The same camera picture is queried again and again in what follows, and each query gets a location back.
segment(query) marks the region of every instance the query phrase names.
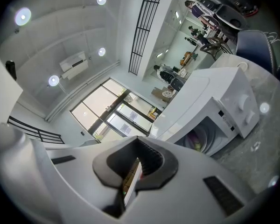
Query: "ceiling light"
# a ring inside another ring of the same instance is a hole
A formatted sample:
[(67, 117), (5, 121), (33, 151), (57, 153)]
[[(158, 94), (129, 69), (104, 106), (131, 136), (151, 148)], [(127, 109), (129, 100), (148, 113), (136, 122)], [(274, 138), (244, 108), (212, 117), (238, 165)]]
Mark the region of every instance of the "ceiling light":
[(27, 7), (21, 8), (14, 17), (14, 22), (19, 25), (25, 25), (31, 18), (31, 11)]
[(106, 53), (106, 49), (103, 48), (103, 47), (98, 50), (98, 55), (99, 56), (103, 56), (105, 53)]
[(106, 3), (107, 0), (97, 0), (97, 3), (99, 5), (104, 5)]
[(59, 83), (59, 77), (58, 76), (51, 76), (49, 79), (49, 85), (50, 86), (56, 86)]
[(270, 105), (264, 102), (260, 105), (259, 110), (262, 113), (267, 113), (270, 110)]

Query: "window frame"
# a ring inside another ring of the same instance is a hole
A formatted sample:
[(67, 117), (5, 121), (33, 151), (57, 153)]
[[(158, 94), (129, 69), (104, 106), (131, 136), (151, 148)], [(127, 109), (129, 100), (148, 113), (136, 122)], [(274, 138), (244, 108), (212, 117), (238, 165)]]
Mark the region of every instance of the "window frame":
[[(126, 90), (120, 95), (116, 95), (114, 94), (112, 91), (110, 91), (109, 89), (107, 89), (106, 87), (104, 87), (103, 85), (105, 83), (107, 83), (109, 80), (114, 81), (115, 83), (117, 83), (118, 85), (122, 86), (123, 88), (125, 88)], [(91, 108), (89, 108), (87, 106), (86, 103), (84, 103), (84, 101), (92, 94), (94, 93), (99, 87), (103, 87), (104, 89), (106, 89), (108, 92), (110, 92), (112, 95), (116, 96), (117, 99), (110, 104), (110, 110), (106, 110), (104, 111), (100, 116), (98, 116)], [(148, 117), (146, 114), (142, 113), (140, 110), (136, 109), (135, 107), (133, 107), (132, 105), (130, 105), (129, 103), (127, 103), (126, 101), (124, 101), (124, 99), (130, 94), (133, 93), (134, 95), (136, 95), (134, 92), (132, 92), (131, 90), (127, 89), (125, 86), (121, 85), (120, 83), (116, 82), (114, 79), (109, 78), (106, 81), (104, 81), (103, 83), (101, 83), (100, 85), (98, 85), (95, 89), (93, 89), (88, 95), (86, 95), (73, 109), (70, 110), (70, 113), (72, 114), (72, 116), (77, 120), (77, 122), (83, 127), (85, 128), (80, 122), (79, 120), (74, 116), (74, 114), (72, 113), (81, 103), (83, 103), (98, 119), (94, 122), (94, 124), (92, 124), (92, 126), (87, 130), (89, 134), (91, 134), (92, 137), (94, 137), (94, 133), (96, 132), (96, 130), (100, 127), (100, 125), (102, 123), (105, 123), (107, 126), (109, 126), (112, 130), (114, 130), (116, 133), (118, 133), (120, 136), (122, 137), (127, 137), (124, 133), (122, 133), (119, 129), (117, 129), (116, 127), (114, 127), (113, 125), (111, 125), (107, 120), (109, 119), (109, 117), (115, 113), (116, 115), (118, 115), (121, 119), (123, 119), (124, 121), (126, 121), (128, 124), (130, 124), (131, 126), (133, 126), (134, 128), (136, 128), (137, 130), (139, 130), (140, 132), (144, 133), (146, 136), (149, 135), (150, 130), (147, 131), (144, 128), (140, 127), (139, 125), (135, 124), (135, 122), (132, 122), (130, 119), (128, 119), (127, 117), (125, 117), (123, 114), (121, 114), (119, 111), (117, 111), (117, 108), (121, 105), (124, 104), (127, 107), (129, 107), (131, 110), (133, 110), (134, 112), (137, 112), (140, 116), (142, 116), (143, 118), (145, 118), (146, 120), (150, 121), (151, 123), (154, 122), (154, 120), (150, 117)]]

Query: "white appliance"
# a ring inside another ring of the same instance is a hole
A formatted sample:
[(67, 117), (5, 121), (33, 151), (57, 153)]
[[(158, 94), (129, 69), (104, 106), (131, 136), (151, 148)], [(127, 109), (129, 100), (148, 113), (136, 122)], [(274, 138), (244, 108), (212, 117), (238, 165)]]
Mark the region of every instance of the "white appliance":
[(86, 59), (85, 53), (82, 51), (60, 62), (60, 66), (64, 71), (62, 78), (71, 80), (77, 74), (88, 68), (88, 60)]
[(254, 94), (240, 68), (196, 70), (153, 123), (149, 137), (189, 147), (194, 130), (200, 151), (213, 155), (238, 134), (245, 138), (258, 121)]

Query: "black railing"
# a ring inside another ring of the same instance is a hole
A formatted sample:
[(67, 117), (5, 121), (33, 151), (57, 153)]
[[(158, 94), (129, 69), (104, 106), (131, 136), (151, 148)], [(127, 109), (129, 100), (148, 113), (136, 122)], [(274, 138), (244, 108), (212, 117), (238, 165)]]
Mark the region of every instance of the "black railing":
[(32, 139), (40, 140), (44, 143), (64, 144), (64, 141), (61, 139), (60, 134), (51, 133), (42, 129), (35, 128), (31, 125), (25, 124), (24, 122), (15, 119), (14, 117), (9, 116), (7, 123), (17, 127), (25, 134), (29, 135)]
[(133, 40), (129, 72), (137, 75), (148, 34), (160, 0), (143, 0)]

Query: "gray countertop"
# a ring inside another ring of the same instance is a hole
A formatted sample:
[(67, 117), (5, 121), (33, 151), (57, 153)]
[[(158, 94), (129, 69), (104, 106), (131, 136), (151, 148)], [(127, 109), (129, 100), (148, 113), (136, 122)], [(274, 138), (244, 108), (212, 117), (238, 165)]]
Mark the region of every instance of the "gray countertop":
[(211, 68), (236, 67), (240, 62), (248, 64), (245, 74), (258, 106), (268, 103), (270, 108), (260, 113), (259, 123), (245, 139), (238, 135), (212, 158), (259, 193), (280, 174), (280, 82), (257, 64), (235, 55), (221, 55)]

